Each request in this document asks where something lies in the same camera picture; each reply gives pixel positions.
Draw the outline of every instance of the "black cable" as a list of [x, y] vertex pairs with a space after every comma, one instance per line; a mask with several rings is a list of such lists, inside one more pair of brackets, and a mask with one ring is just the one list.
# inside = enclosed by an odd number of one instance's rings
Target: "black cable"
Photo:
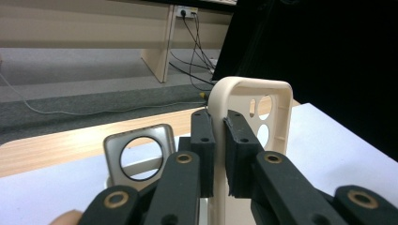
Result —
[[188, 65], [193, 65], [194, 67], [198, 67], [198, 68], [207, 68], [207, 69], [208, 69], [208, 67], [203, 67], [203, 66], [200, 66], [200, 65], [190, 64], [190, 63], [188, 63], [188, 62], [185, 62], [185, 61], [183, 61], [183, 60], [177, 58], [171, 51], [170, 51], [170, 54], [171, 54], [176, 60], [180, 61], [181, 63], [188, 64]]
[[[188, 31], [190, 32], [190, 35], [191, 35], [193, 41], [195, 42], [195, 47], [198, 46], [198, 47], [199, 47], [199, 50], [200, 50], [201, 53], [202, 53], [202, 55], [205, 55], [205, 53], [204, 53], [203, 50], [202, 50], [202, 46], [196, 41], [195, 37], [193, 36], [193, 33], [192, 33], [191, 29], [189, 28], [189, 26], [188, 26], [187, 23], [185, 22], [185, 18], [184, 18], [184, 17], [183, 17], [182, 21], [184, 22], [185, 26], [187, 27]], [[197, 52], [196, 52], [196, 54], [197, 54], [198, 57], [202, 60], [202, 62], [204, 62], [204, 63], [207, 65], [207, 68], [208, 68], [208, 63], [207, 63], [206, 59], [203, 59], [202, 57], [200, 57], [200, 55], [199, 55]]]
[[[200, 36], [199, 36], [199, 16], [198, 16], [198, 14], [193, 12], [193, 17], [195, 19], [195, 24], [196, 24], [196, 35], [198, 37], [199, 46], [202, 51], [202, 43], [200, 42]], [[210, 63], [210, 66], [214, 69], [213, 64], [211, 63], [211, 61], [208, 59], [207, 55], [203, 51], [202, 51], [202, 55], [205, 59], [207, 59], [207, 61]]]
[[170, 63], [170, 62], [169, 62], [169, 64], [170, 64], [170, 66], [172, 66], [173, 68], [177, 69], [178, 71], [180, 71], [180, 72], [182, 72], [182, 73], [184, 73], [184, 74], [187, 74], [187, 75], [190, 76], [190, 77], [193, 77], [194, 79], [197, 79], [197, 80], [199, 80], [199, 81], [201, 81], [201, 82], [203, 82], [203, 83], [210, 84], [210, 85], [212, 85], [212, 86], [215, 85], [215, 84], [212, 83], [212, 82], [207, 82], [207, 81], [205, 81], [205, 80], [203, 80], [203, 79], [201, 79], [201, 78], [198, 78], [198, 77], [196, 77], [196, 76], [193, 76], [193, 75], [190, 74], [189, 72], [186, 72], [186, 71], [182, 70], [181, 68], [176, 67], [174, 64], [172, 64], [172, 63]]

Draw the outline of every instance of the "gray metal part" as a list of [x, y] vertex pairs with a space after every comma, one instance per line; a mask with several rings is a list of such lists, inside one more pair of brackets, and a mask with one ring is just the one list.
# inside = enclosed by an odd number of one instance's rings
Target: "gray metal part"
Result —
[[[129, 165], [127, 168], [129, 169], [128, 174], [124, 172], [125, 170], [123, 170], [120, 163], [120, 159], [125, 147], [128, 145], [128, 143], [138, 138], [153, 139], [158, 143], [162, 152], [162, 161], [158, 172], [150, 178], [140, 181], [133, 180], [130, 178], [130, 176], [136, 174], [136, 172], [133, 172], [134, 168], [137, 170], [138, 173], [143, 170], [142, 167], [147, 167], [145, 162], [140, 161]], [[163, 171], [167, 158], [176, 151], [173, 129], [166, 124], [143, 127], [119, 134], [114, 134], [105, 138], [103, 145], [110, 173], [107, 186], [110, 187], [115, 185], [126, 185], [131, 186], [138, 191], [161, 178], [161, 173]], [[149, 158], [147, 162], [153, 165], [153, 159], [154, 158]]]

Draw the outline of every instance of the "gray carpet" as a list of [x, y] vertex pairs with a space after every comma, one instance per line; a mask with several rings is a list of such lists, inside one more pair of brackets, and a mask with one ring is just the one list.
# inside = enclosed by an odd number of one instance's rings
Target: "gray carpet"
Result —
[[0, 144], [22, 138], [175, 112], [203, 105], [178, 102], [204, 101], [194, 87], [181, 85], [139, 91], [78, 97], [53, 97], [28, 101], [29, 105], [43, 112], [95, 113], [91, 115], [42, 114], [28, 109], [21, 101], [5, 102], [0, 104], [0, 124], [2, 125], [0, 127]]
[[[0, 49], [0, 53], [2, 75], [29, 106], [43, 112], [29, 109], [0, 79], [0, 144], [196, 108], [204, 102], [199, 93], [211, 89], [173, 67], [168, 81], [158, 82], [139, 50]], [[170, 57], [170, 62], [189, 71], [180, 60], [190, 62], [192, 50], [173, 53], [178, 59]], [[214, 58], [218, 53], [207, 51]], [[197, 57], [193, 63], [203, 65]], [[211, 78], [202, 67], [192, 67], [191, 73], [206, 81]]]

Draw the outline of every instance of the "wooden desk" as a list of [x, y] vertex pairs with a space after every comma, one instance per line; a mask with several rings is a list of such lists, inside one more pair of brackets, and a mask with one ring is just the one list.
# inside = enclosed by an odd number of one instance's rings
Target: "wooden desk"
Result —
[[[260, 113], [269, 113], [270, 98], [264, 98], [261, 106]], [[200, 109], [203, 108], [7, 142], [0, 146], [0, 177], [103, 154], [102, 142], [106, 137], [128, 130], [169, 124], [175, 136], [191, 133], [191, 114]]]

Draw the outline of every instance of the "screw hole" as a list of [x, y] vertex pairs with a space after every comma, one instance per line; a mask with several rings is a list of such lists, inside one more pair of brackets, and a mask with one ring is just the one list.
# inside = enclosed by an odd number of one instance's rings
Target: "screw hole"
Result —
[[176, 161], [178, 163], [189, 163], [192, 161], [192, 157], [188, 154], [181, 154], [178, 157], [176, 157]]
[[349, 190], [348, 199], [351, 202], [368, 209], [375, 209], [378, 207], [377, 200], [364, 191]]
[[103, 204], [108, 208], [117, 208], [122, 206], [129, 199], [129, 194], [124, 191], [115, 191], [106, 196]]
[[265, 160], [270, 163], [281, 163], [282, 162], [282, 159], [275, 155], [266, 155]]

